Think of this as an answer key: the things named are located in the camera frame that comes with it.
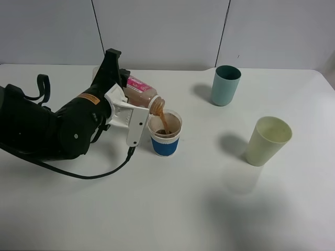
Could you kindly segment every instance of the white wall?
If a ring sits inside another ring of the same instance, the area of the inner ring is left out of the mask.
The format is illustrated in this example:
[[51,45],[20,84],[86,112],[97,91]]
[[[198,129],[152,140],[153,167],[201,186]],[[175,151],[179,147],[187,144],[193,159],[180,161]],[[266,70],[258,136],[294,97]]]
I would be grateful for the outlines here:
[[228,0],[94,0],[103,45],[128,69],[215,66]]
[[232,0],[218,65],[321,69],[334,50],[334,0]]
[[0,63],[98,65],[102,59],[90,0],[0,0]]

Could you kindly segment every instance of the pale yellow cup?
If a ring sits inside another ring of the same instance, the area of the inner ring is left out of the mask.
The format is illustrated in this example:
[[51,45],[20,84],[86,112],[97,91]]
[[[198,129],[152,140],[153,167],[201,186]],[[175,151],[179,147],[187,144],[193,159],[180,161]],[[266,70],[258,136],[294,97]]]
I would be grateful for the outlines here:
[[251,135],[245,157],[250,165],[263,166],[292,137],[292,130],[276,117],[260,118]]

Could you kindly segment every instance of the warning label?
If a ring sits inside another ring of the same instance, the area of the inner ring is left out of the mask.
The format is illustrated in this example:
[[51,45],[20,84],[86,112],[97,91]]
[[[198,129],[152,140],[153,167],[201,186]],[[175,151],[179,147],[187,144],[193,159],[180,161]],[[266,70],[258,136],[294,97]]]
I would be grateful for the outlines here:
[[95,105],[97,105],[100,102],[100,99],[88,93],[81,93],[77,98],[86,98],[87,100],[91,101]]

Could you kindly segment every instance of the blue plastic cup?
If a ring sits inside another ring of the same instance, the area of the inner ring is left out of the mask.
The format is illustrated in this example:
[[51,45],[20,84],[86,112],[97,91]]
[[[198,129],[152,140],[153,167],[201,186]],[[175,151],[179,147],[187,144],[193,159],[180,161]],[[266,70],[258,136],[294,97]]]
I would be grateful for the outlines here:
[[211,100],[218,106],[226,106],[232,101],[236,88],[240,82],[239,69],[222,65],[215,69],[213,86],[211,88]]

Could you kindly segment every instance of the paper cup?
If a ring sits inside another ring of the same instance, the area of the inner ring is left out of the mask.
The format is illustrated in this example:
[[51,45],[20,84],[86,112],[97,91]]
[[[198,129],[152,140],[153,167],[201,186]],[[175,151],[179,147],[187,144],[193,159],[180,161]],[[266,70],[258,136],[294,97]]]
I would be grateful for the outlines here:
[[172,155],[177,149],[182,130],[182,118],[172,110],[164,110],[163,112],[171,134],[157,133],[160,130],[164,130],[162,120],[158,116],[151,116],[149,118],[148,128],[154,151],[158,155],[166,157]]

